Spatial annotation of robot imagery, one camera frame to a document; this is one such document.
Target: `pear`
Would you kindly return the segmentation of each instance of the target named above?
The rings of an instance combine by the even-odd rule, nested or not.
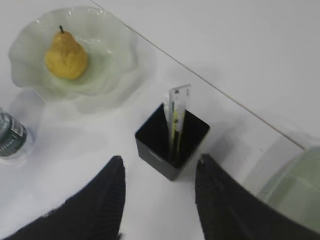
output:
[[[51,47],[45,53],[44,62],[55,76],[76,79],[86,70],[88,55],[71,33],[64,31],[61,25],[59,28],[60,32],[53,37]]]

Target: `white surface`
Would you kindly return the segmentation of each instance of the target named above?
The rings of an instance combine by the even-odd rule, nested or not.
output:
[[[94,0],[308,147],[320,144],[320,2]]]
[[[275,156],[287,161],[302,150],[141,37],[136,39],[137,70],[127,76],[141,78],[141,85],[132,86],[135,93],[124,94],[118,108],[108,110],[105,101],[97,104],[101,99],[95,98],[83,100],[78,111],[71,103],[44,103],[30,90],[15,87],[7,53],[22,27],[51,9],[83,3],[89,4],[1,2],[16,9],[17,19],[8,21],[12,12],[0,8],[0,22],[8,24],[0,26],[1,32],[7,31],[0,42],[0,104],[31,126],[37,139],[25,165],[0,165],[0,238],[58,207],[113,155],[121,155],[127,184],[121,225],[125,239],[203,239],[194,194],[200,153],[210,153],[237,181],[249,186],[247,179],[259,162]],[[177,181],[170,182],[139,159],[134,134],[162,102],[163,94],[183,84],[192,85],[191,112],[211,131]]]

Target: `glass bowl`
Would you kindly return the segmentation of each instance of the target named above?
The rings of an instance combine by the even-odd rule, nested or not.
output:
[[[59,25],[88,54],[88,67],[75,80],[54,76],[44,62]],[[133,67],[132,35],[130,29],[103,9],[76,6],[50,11],[28,24],[10,47],[12,81],[17,87],[33,88],[46,101],[108,93]]]

